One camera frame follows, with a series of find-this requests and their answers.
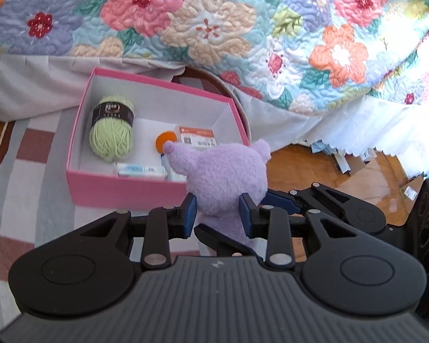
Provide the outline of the orange label clear plastic box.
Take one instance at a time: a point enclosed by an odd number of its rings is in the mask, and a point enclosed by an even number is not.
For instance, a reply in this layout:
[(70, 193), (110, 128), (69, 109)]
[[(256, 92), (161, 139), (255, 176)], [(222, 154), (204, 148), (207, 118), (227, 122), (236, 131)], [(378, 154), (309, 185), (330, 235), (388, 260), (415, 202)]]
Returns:
[(178, 126), (177, 130), (181, 143), (196, 149), (208, 149), (217, 145), (215, 135), (211, 129)]

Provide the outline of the orange sponge ball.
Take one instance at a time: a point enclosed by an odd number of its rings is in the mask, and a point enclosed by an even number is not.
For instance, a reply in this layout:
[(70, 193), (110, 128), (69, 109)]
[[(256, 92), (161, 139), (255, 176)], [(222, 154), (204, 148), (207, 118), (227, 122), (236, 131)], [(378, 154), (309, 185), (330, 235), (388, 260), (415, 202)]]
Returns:
[(172, 142), (175, 143), (178, 141), (178, 136), (173, 131), (165, 131), (160, 133), (155, 141), (155, 147), (158, 153), (163, 154), (164, 153), (164, 144), (166, 142)]

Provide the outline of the pink cardboard storage box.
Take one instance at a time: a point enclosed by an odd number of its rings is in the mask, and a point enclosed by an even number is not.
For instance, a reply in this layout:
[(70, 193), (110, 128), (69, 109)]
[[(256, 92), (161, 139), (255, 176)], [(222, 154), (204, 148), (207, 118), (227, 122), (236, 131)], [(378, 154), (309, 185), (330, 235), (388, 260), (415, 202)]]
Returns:
[(94, 155), (89, 133), (94, 107), (108, 95), (119, 95), (135, 106), (132, 153), (125, 162), (158, 166), (158, 134), (181, 126), (210, 129), (217, 143), (249, 144), (235, 101), (199, 88), (134, 73), (95, 68), (89, 78), (73, 125), (66, 176), (73, 202), (94, 208), (149, 210), (178, 205), (186, 195), (183, 182), (156, 177), (123, 177), (114, 164)]

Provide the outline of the floral quilted bedspread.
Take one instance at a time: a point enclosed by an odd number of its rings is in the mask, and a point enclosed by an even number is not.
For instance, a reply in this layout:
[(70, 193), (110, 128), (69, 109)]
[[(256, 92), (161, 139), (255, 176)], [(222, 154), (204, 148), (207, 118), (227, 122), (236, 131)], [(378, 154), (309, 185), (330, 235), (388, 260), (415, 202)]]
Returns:
[(429, 0), (0, 0), (0, 121), (78, 105), (95, 67), (197, 68), (274, 149), (429, 171)]

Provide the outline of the checkered plush floor rug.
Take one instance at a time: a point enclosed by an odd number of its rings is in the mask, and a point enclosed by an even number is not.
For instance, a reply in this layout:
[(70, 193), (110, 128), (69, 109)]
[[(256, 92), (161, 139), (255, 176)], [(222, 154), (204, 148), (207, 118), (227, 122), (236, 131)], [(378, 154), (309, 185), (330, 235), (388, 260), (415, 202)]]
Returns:
[(77, 110), (68, 108), (10, 125), (0, 162), (0, 329), (19, 316), (7, 276), (26, 252), (112, 210), (73, 203), (65, 162)]

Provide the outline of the green yarn ball black label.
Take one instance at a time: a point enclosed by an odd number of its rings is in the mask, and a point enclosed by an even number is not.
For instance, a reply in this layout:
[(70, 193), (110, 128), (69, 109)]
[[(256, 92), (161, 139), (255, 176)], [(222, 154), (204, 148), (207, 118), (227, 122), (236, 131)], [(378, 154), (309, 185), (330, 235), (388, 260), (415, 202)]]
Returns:
[(132, 151), (135, 106), (125, 97), (103, 97), (94, 107), (89, 132), (94, 154), (111, 163)]

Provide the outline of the purple plush bear toy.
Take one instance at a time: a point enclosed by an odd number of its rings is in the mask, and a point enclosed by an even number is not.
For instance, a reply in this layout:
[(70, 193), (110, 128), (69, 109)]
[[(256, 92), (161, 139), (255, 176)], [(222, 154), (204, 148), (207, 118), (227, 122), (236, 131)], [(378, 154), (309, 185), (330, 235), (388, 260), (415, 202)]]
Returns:
[(260, 139), (251, 145), (220, 144), (197, 150), (184, 143), (167, 141), (164, 154), (175, 173), (186, 177), (186, 190), (197, 199), (197, 223), (266, 254), (266, 241), (245, 235), (239, 198), (247, 193), (258, 205), (268, 190), (269, 144)]

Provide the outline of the blue wet wipes pack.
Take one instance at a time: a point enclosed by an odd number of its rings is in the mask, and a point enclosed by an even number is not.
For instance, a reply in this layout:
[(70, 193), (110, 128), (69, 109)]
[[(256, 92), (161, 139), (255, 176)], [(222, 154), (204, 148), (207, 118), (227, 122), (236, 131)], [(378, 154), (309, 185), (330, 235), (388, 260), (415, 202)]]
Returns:
[(173, 167), (170, 165), (168, 161), (168, 157), (166, 154), (162, 154), (161, 162), (163, 167), (166, 170), (166, 179), (173, 182), (185, 182), (186, 177), (182, 174), (178, 174), (174, 171)]

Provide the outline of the papers under bed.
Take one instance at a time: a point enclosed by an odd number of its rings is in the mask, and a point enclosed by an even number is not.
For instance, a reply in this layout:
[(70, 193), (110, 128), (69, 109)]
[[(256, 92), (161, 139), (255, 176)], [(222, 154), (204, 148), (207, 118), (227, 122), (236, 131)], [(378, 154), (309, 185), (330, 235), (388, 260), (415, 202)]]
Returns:
[(376, 203), (385, 197), (400, 195), (402, 202), (409, 210), (417, 200), (425, 178), (418, 175), (412, 179), (406, 177), (405, 171), (396, 156), (390, 156), (368, 149), (359, 156), (332, 148), (323, 142), (304, 143), (314, 154), (322, 154), (331, 159), (338, 171), (332, 187), (348, 192), (364, 200), (374, 199)]

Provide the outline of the white tissue pack bear print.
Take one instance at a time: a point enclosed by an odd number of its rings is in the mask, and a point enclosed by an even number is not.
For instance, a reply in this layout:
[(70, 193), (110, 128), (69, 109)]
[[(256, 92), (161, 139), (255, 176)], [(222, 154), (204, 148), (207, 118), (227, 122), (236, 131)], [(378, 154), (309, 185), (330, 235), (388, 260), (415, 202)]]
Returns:
[(117, 175), (120, 177), (146, 177), (165, 180), (166, 169), (163, 166), (143, 166), (130, 163), (114, 164)]

